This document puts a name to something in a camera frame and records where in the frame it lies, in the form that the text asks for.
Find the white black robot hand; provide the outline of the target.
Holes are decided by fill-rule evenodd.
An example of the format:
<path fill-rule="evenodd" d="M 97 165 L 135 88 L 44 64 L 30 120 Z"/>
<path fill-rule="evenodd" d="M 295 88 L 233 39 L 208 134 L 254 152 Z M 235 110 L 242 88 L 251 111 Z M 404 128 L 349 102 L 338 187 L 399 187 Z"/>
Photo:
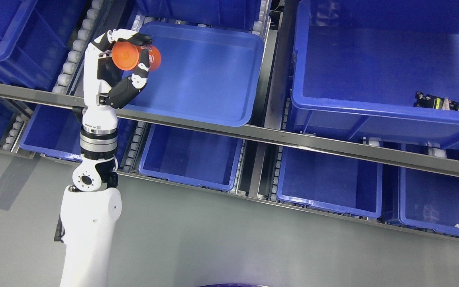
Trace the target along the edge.
<path fill-rule="evenodd" d="M 151 70 L 149 52 L 139 52 L 138 63 L 131 76 L 117 75 L 117 83 L 104 76 L 104 59 L 109 58 L 115 43 L 146 47 L 153 43 L 150 35 L 129 29 L 106 31 L 87 44 L 84 51 L 83 99 L 86 106 L 82 129 L 97 136 L 114 133 L 117 129 L 116 110 L 129 104 L 148 83 Z"/>

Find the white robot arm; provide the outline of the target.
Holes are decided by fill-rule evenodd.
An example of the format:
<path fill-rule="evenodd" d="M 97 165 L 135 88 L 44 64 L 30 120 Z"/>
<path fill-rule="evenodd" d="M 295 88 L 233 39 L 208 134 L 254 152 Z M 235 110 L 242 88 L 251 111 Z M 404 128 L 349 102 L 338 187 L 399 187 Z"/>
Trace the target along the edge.
<path fill-rule="evenodd" d="M 80 130 L 82 162 L 63 194 L 54 241 L 66 245 L 60 286 L 106 287 L 122 197 L 117 189 L 117 128 Z"/>

